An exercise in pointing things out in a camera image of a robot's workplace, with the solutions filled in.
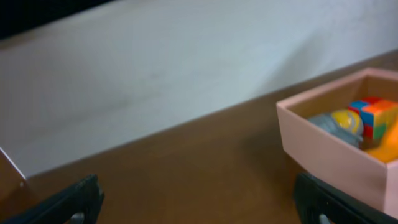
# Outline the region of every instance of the colorful cube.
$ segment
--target colorful cube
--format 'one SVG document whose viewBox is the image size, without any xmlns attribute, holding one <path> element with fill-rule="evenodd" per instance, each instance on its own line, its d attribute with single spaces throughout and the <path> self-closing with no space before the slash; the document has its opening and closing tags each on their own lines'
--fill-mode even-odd
<svg viewBox="0 0 398 224">
<path fill-rule="evenodd" d="M 348 108 L 360 115 L 364 136 L 371 139 L 380 139 L 398 114 L 396 102 L 374 96 L 352 102 Z"/>
</svg>

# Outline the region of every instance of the pink bin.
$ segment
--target pink bin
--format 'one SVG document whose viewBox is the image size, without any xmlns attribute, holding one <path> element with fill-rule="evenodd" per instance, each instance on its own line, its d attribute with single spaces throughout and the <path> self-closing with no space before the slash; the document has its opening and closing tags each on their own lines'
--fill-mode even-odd
<svg viewBox="0 0 398 224">
<path fill-rule="evenodd" d="M 398 73 L 367 68 L 278 102 L 284 151 L 315 177 L 398 218 L 398 161 L 384 164 L 306 120 L 366 96 L 398 101 Z"/>
</svg>

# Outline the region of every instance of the white wall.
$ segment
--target white wall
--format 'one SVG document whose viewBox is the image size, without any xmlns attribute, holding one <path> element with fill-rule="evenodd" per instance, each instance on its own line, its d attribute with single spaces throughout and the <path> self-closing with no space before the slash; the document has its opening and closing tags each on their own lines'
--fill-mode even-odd
<svg viewBox="0 0 398 224">
<path fill-rule="evenodd" d="M 396 0 L 117 1 L 0 45 L 26 176 L 398 48 Z"/>
</svg>

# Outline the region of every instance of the orange object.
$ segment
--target orange object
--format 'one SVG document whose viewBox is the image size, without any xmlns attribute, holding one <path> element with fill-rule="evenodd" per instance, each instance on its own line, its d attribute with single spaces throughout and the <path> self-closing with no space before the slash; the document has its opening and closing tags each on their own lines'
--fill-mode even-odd
<svg viewBox="0 0 398 224">
<path fill-rule="evenodd" d="M 398 119 L 384 134 L 380 146 L 366 152 L 385 163 L 398 159 Z"/>
</svg>

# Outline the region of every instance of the toy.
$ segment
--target toy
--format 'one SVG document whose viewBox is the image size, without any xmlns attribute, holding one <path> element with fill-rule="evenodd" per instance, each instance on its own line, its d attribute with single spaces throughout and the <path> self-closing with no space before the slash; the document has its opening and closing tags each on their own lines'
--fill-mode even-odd
<svg viewBox="0 0 398 224">
<path fill-rule="evenodd" d="M 370 96 L 352 102 L 348 109 L 360 115 L 364 123 L 364 137 L 380 139 L 395 121 L 398 113 L 398 104 Z"/>
<path fill-rule="evenodd" d="M 363 134 L 362 119 L 354 111 L 342 109 L 334 111 L 330 115 L 341 128 L 355 135 Z"/>
<path fill-rule="evenodd" d="M 382 162 L 390 162 L 398 158 L 398 120 L 387 131 L 380 146 L 366 151 L 369 155 Z"/>
<path fill-rule="evenodd" d="M 332 114 L 320 114 L 308 120 L 355 147 L 359 147 L 359 143 L 363 140 L 360 128 L 363 126 L 362 121 L 357 114 L 349 110 L 338 110 Z"/>
</svg>

